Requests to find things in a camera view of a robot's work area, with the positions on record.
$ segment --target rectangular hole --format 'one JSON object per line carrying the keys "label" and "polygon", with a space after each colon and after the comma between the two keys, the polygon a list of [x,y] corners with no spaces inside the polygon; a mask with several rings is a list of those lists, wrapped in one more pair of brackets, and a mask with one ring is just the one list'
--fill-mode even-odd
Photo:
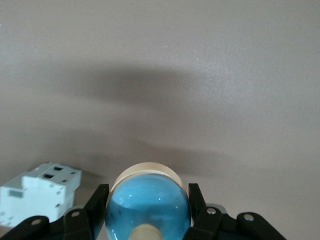
{"label": "rectangular hole", "polygon": [[62,169],[63,169],[62,167],[58,167],[58,166],[54,167],[54,170],[56,170],[56,171],[61,171]]}
{"label": "rectangular hole", "polygon": [[51,179],[51,178],[54,177],[54,175],[45,174],[45,175],[43,175],[43,177],[46,178],[46,179]]}
{"label": "rectangular hole", "polygon": [[24,193],[22,191],[9,190],[9,196],[22,199],[24,197]]}

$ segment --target gray tabletop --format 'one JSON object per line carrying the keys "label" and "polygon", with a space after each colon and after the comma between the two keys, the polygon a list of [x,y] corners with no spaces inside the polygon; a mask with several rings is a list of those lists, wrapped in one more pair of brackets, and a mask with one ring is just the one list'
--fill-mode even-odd
{"label": "gray tabletop", "polygon": [[0,185],[67,164],[83,170],[83,205],[159,162],[232,217],[317,239],[319,12],[317,0],[0,1]]}

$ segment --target blue object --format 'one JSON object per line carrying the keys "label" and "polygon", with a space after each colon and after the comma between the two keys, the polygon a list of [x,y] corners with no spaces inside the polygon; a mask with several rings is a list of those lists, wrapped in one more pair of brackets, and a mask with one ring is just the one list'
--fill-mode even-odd
{"label": "blue object", "polygon": [[156,174],[135,176],[119,185],[107,205],[110,240],[128,240],[141,224],[150,224],[163,240],[181,240],[191,224],[186,194],[172,180]]}

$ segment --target white plastic block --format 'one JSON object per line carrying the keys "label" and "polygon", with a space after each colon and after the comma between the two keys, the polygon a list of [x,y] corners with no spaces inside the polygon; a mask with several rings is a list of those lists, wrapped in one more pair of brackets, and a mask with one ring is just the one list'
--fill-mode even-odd
{"label": "white plastic block", "polygon": [[74,204],[81,170],[47,162],[0,187],[0,225],[15,227],[23,220],[47,216],[59,219]]}

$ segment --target blue ball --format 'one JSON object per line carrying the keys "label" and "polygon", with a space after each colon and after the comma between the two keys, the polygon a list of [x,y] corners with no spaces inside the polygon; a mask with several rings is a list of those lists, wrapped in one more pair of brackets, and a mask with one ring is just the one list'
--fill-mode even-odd
{"label": "blue ball", "polygon": [[114,191],[105,212],[110,240],[128,240],[134,228],[150,224],[163,240],[181,240],[191,224],[188,197],[172,180],[156,174],[130,178]]}

